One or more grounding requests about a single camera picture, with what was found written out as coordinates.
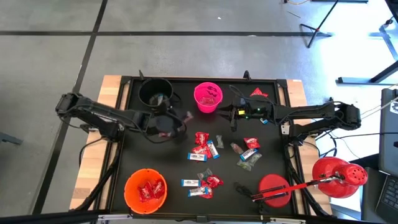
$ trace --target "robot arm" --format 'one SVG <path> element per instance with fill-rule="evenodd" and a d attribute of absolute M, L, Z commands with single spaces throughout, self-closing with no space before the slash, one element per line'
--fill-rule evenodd
<path fill-rule="evenodd" d="M 261 95 L 250 98 L 236 97 L 228 106 L 218 109 L 218 114 L 226 118 L 232 131 L 237 129 L 238 119 L 267 119 L 275 125 L 292 119 L 315 119 L 319 121 L 300 125 L 283 126 L 282 133 L 289 135 L 289 142 L 301 142 L 311 134 L 341 128 L 354 130 L 361 126 L 359 109 L 341 102 L 327 102 L 316 106 L 288 107 L 275 105 Z"/>

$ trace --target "black bucket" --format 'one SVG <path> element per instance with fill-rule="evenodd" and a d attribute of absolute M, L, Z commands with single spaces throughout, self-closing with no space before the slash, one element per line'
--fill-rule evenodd
<path fill-rule="evenodd" d="M 164 78 L 150 78 L 138 90 L 139 100 L 157 112 L 166 112 L 173 97 L 173 86 Z"/>

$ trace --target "red candy wrapper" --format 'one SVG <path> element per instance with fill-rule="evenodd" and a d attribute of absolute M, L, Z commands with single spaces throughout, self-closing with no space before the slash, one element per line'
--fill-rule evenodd
<path fill-rule="evenodd" d="M 208 133 L 201 133 L 201 132 L 197 132 L 195 134 L 196 136 L 196 140 L 195 140 L 195 144 L 204 146 L 207 143 L 207 139 L 209 138 L 209 134 Z"/>
<path fill-rule="evenodd" d="M 209 193 L 206 194 L 206 195 L 199 195 L 199 197 L 203 197 L 203 198 L 206 198 L 206 199 L 211 199 L 213 197 L 213 189 L 204 180 L 200 181 L 200 185 L 202 187 L 207 187 L 207 190 L 208 190 Z"/>
<path fill-rule="evenodd" d="M 141 202 L 146 202 L 150 199 L 155 198 L 154 191 L 152 190 L 152 186 L 149 182 L 146 182 L 144 187 L 138 187 L 139 191 L 139 200 Z"/>
<path fill-rule="evenodd" d="M 156 180 L 155 185 L 152 186 L 155 198 L 160 198 L 165 193 L 165 185 L 162 179 Z"/>
<path fill-rule="evenodd" d="M 217 188 L 217 186 L 219 185 L 224 185 L 224 182 L 216 175 L 211 175 L 207 177 L 206 181 L 208 182 L 209 187 L 211 187 L 212 189 Z"/>
<path fill-rule="evenodd" d="M 262 95 L 264 97 L 268 97 L 268 94 L 267 93 L 263 93 L 260 90 L 260 88 L 258 88 L 258 87 L 250 94 L 250 96 L 254 96 L 254 95 Z"/>
<path fill-rule="evenodd" d="M 192 152 L 195 154 L 203 154 L 207 156 L 207 159 L 211 158 L 211 152 L 207 145 L 204 146 L 197 146 L 192 149 Z"/>
<path fill-rule="evenodd" d="M 258 138 L 244 138 L 243 140 L 246 142 L 246 145 L 249 149 L 256 149 L 260 147 Z"/>

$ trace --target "red lamp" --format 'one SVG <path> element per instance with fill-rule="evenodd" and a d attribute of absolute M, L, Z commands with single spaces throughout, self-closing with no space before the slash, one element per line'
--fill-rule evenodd
<path fill-rule="evenodd" d="M 264 200 L 272 207 L 282 207 L 290 200 L 290 192 L 310 185 L 329 197 L 346 198 L 355 193 L 368 180 L 368 173 L 357 164 L 350 164 L 335 157 L 319 159 L 312 167 L 313 180 L 289 186 L 287 181 L 276 174 L 266 175 L 259 184 L 259 194 L 252 195 L 253 201 Z"/>
<path fill-rule="evenodd" d="M 324 157 L 312 167 L 313 179 L 332 175 L 341 177 L 341 180 L 320 183 L 318 188 L 325 195 L 334 198 L 346 198 L 353 195 L 359 186 L 364 185 L 368 180 L 368 173 L 361 166 L 335 157 Z"/>

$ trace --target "red lamp shade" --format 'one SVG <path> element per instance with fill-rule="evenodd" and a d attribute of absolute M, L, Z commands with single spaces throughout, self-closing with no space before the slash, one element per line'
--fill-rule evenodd
<path fill-rule="evenodd" d="M 318 188 L 327 196 L 334 198 L 346 198 L 353 195 L 359 186 L 364 185 L 368 180 L 368 173 L 361 166 L 335 157 L 321 158 L 312 167 L 313 179 L 331 175 L 343 177 L 343 180 L 320 183 Z"/>

